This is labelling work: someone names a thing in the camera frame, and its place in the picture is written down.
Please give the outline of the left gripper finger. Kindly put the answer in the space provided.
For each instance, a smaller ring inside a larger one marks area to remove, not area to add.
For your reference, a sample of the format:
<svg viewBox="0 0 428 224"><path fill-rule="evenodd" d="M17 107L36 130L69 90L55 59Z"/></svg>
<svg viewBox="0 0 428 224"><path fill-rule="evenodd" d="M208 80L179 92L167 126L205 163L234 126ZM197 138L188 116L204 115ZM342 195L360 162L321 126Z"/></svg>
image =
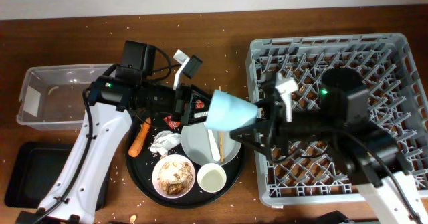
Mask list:
<svg viewBox="0 0 428 224"><path fill-rule="evenodd" d="M196 86L191 86L191 91L191 103L194 104L196 108L209 107L212 99L211 94L206 93Z"/></svg>
<svg viewBox="0 0 428 224"><path fill-rule="evenodd" d="M199 112L194 114L187 114L182 117L182 125L192 125L200 122L205 122L208 116L208 112Z"/></svg>

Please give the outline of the red snack wrapper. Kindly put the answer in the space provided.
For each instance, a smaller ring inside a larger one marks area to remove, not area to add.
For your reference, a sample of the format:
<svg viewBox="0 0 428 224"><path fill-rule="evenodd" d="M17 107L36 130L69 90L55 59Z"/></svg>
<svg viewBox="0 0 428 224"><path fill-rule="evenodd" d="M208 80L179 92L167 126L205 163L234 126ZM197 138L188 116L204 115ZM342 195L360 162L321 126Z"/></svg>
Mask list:
<svg viewBox="0 0 428 224"><path fill-rule="evenodd" d="M202 100L196 101L196 106L195 106L196 109L202 109L204 107L205 107L205 103ZM180 122L172 121L171 116L164 117L163 120L165 121L165 123L170 129L178 128L181 125Z"/></svg>

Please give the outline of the grey plate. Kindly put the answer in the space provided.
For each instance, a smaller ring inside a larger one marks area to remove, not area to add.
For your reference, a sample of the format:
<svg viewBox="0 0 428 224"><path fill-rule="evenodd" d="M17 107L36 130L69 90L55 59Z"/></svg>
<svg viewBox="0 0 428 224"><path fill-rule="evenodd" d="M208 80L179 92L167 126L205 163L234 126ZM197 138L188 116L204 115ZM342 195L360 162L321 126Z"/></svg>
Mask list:
<svg viewBox="0 0 428 224"><path fill-rule="evenodd" d="M203 166L208 163L225 165L232 161L241 149L241 143L232 140L228 132L223 133L223 162L215 161L209 144L209 134L203 123L184 126L181 131L181 146L187 157Z"/></svg>

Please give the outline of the wooden chopstick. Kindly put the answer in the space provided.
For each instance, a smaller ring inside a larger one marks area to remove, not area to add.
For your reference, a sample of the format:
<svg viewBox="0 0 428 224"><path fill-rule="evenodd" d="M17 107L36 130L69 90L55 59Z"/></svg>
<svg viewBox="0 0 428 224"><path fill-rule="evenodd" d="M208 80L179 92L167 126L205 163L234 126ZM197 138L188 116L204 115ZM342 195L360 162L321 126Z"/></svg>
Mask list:
<svg viewBox="0 0 428 224"><path fill-rule="evenodd" d="M220 162L223 163L224 161L224 154L223 154L223 133L219 132L219 153L220 153Z"/></svg>

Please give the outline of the light blue cup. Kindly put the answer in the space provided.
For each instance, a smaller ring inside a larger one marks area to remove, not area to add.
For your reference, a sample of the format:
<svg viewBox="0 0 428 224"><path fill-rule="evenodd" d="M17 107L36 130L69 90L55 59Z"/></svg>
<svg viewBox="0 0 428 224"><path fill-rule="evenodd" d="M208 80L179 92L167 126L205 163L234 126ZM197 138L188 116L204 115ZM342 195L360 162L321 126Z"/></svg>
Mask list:
<svg viewBox="0 0 428 224"><path fill-rule="evenodd" d="M209 106L205 125L208 129L222 132L254 124L258 107L251 102L215 90Z"/></svg>

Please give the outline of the white plastic fork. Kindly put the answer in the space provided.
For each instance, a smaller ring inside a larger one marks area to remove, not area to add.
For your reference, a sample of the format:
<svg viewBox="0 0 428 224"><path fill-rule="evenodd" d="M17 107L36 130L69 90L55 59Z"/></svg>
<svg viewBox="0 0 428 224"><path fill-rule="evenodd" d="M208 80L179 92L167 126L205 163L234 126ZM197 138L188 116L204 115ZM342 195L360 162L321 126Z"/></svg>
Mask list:
<svg viewBox="0 0 428 224"><path fill-rule="evenodd" d="M208 129L207 132L208 132L208 136L209 136L209 144L210 144L210 148L211 148L212 158L214 161L219 161L221 156L220 156L219 148L218 148L217 143L215 141L215 137L213 135L213 132L210 129Z"/></svg>

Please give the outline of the small white cup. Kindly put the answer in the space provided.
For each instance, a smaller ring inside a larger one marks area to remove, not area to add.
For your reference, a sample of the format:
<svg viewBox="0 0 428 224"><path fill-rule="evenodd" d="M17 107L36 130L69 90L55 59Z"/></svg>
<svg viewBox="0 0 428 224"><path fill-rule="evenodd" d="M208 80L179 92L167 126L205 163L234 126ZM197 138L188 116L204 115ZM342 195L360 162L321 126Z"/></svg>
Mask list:
<svg viewBox="0 0 428 224"><path fill-rule="evenodd" d="M220 191L227 182L227 175L222 166L209 163L203 165L197 173L198 185L208 193Z"/></svg>

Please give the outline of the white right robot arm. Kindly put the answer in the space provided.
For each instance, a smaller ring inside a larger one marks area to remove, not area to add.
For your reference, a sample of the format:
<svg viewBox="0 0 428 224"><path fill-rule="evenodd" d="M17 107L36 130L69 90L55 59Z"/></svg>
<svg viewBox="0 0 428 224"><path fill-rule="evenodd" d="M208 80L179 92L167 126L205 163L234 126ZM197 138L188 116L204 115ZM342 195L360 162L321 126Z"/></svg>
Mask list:
<svg viewBox="0 0 428 224"><path fill-rule="evenodd" d="M375 212L381 223L426 223L410 164L397 141L368 117L369 89L354 84L323 82L318 111L293 112L292 120L279 107L279 94L257 102L268 111L266 118L230 132L232 139L264 154L273 164L289 156L314 158L294 142L308 148L311 142L326 144L325 154Z"/></svg>

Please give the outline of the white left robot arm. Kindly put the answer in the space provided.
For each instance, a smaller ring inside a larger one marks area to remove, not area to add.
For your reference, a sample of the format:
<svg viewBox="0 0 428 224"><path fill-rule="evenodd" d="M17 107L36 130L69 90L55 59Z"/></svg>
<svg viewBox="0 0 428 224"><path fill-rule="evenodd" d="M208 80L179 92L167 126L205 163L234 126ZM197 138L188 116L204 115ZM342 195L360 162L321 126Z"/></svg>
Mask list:
<svg viewBox="0 0 428 224"><path fill-rule="evenodd" d="M106 76L92 82L82 95L84 121L59 177L37 211L20 212L17 223L92 223L108 167L136 110L171 114L186 124L195 111L193 100L211 100L196 86L129 84Z"/></svg>

